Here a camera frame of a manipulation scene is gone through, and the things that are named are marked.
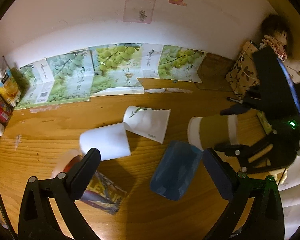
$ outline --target white wall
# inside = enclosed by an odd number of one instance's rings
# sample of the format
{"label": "white wall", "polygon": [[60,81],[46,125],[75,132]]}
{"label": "white wall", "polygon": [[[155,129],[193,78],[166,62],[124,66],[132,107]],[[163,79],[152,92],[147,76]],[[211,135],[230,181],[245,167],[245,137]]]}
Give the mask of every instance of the white wall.
{"label": "white wall", "polygon": [[16,0],[0,21],[0,57],[22,66],[88,46],[146,42],[235,59],[274,10],[267,0],[156,0],[151,24],[122,21],[125,0]]}

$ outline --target doll face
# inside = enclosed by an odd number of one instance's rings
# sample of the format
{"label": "doll face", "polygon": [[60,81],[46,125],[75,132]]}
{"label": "doll face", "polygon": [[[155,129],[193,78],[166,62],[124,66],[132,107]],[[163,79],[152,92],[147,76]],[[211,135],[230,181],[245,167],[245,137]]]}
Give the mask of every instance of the doll face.
{"label": "doll face", "polygon": [[275,39],[277,41],[280,41],[283,46],[287,45],[287,43],[288,43],[288,36],[287,36],[286,32],[283,32],[283,33],[277,32],[275,34]]}

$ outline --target white cord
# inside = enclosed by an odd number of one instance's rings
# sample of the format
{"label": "white cord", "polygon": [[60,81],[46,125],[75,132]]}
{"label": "white cord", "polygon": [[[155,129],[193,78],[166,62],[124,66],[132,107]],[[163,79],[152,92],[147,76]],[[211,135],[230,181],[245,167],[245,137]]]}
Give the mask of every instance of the white cord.
{"label": "white cord", "polygon": [[[246,49],[244,50],[244,52],[243,52],[243,54],[242,54],[242,56],[241,56],[241,58],[240,58],[240,67],[241,67],[241,70],[243,71],[243,73],[245,73],[245,71],[243,70],[243,67],[242,67],[242,58],[243,58],[243,55],[246,54],[246,51],[247,51],[247,49],[249,48],[249,46],[246,47]],[[251,77],[251,76],[249,76],[247,73],[245,73],[245,74],[246,74],[248,77],[252,78],[252,79],[258,80],[258,78]]]}

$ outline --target peeled paper residue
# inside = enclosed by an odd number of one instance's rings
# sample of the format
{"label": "peeled paper residue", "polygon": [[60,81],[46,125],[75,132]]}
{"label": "peeled paper residue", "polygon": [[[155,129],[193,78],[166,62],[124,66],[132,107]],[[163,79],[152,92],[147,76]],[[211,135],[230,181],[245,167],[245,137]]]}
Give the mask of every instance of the peeled paper residue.
{"label": "peeled paper residue", "polygon": [[180,89],[180,88],[157,88],[157,89],[147,89],[145,93],[192,93],[191,90]]}

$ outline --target white paper cup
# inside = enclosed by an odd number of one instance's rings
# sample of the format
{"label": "white paper cup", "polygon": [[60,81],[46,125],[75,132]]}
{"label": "white paper cup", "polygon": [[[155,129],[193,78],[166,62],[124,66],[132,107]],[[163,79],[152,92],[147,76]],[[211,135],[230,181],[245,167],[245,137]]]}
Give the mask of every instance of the white paper cup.
{"label": "white paper cup", "polygon": [[170,110],[129,106],[124,114],[123,122],[127,131],[162,144],[169,116]]}
{"label": "white paper cup", "polygon": [[130,156],[130,146],[123,123],[88,130],[80,135],[80,149],[86,154],[90,148],[100,151],[101,160]]}
{"label": "white paper cup", "polygon": [[202,151],[222,142],[239,144],[237,122],[235,114],[193,117],[188,124],[188,142]]}

